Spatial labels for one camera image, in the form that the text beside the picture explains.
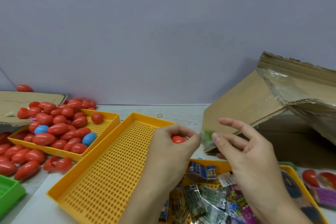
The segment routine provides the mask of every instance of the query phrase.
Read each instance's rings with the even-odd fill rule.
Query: table surface
[[[152,117],[162,114],[161,119],[163,120],[179,123],[200,132],[203,112],[207,107],[208,105],[100,105],[98,110],[119,113],[121,120],[132,112]],[[215,156],[206,155],[202,147],[193,154],[192,158],[217,159]],[[47,174],[41,171],[25,182],[23,185],[27,190],[27,195],[0,220],[1,224],[76,224],[77,222],[71,216],[45,195],[62,176],[59,173]],[[336,223],[335,211],[324,208],[322,210],[330,223]]]

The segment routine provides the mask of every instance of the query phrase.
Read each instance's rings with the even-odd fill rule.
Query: plastic egg
[[[47,125],[39,125],[35,131],[34,131],[34,134],[40,134],[40,133],[47,133],[47,130],[48,130],[48,126]]]
[[[96,138],[97,134],[95,132],[89,133],[83,138],[83,144],[90,146]]]

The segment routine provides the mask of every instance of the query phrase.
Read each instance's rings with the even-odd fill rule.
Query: torn cardboard flap
[[[0,91],[0,124],[10,124],[14,127],[30,124],[30,119],[16,117],[16,113],[20,108],[28,108],[28,105],[33,101],[45,101],[60,105],[65,99],[65,94]],[[14,113],[15,117],[7,117],[6,114],[10,112]]]
[[[257,68],[204,111],[202,132],[210,130],[225,134],[240,133],[233,128],[220,125],[218,119],[222,117],[242,120],[253,127],[265,122],[269,124],[268,121],[273,119],[281,120],[281,123],[285,124],[289,120],[281,117],[278,119],[278,116],[282,116],[286,110],[290,110],[310,129],[314,128],[320,135],[336,145],[336,129],[332,125],[336,124],[336,71],[263,52]],[[300,133],[300,136],[297,136],[300,137],[297,143],[302,142],[302,138],[307,135],[308,133]],[[320,141],[325,140],[323,137],[314,136]],[[277,142],[272,142],[273,145],[279,147],[281,138],[277,133]],[[293,139],[295,135],[286,136],[286,138]],[[323,156],[328,156],[329,159],[333,154],[336,156],[336,146],[333,145],[332,147],[329,145],[329,149],[326,149],[327,154],[321,153],[323,147],[319,147],[319,154],[312,156],[312,149],[317,149],[311,147],[316,143],[312,140],[314,139],[309,136],[307,142],[310,146],[306,145],[303,147],[305,149],[302,149],[303,152],[306,150],[306,154],[310,155],[311,159],[319,161],[319,158]],[[203,146],[207,153],[218,152],[214,144],[203,144]],[[293,151],[287,152],[288,154],[281,153],[281,160],[298,160],[298,158],[291,157]]]

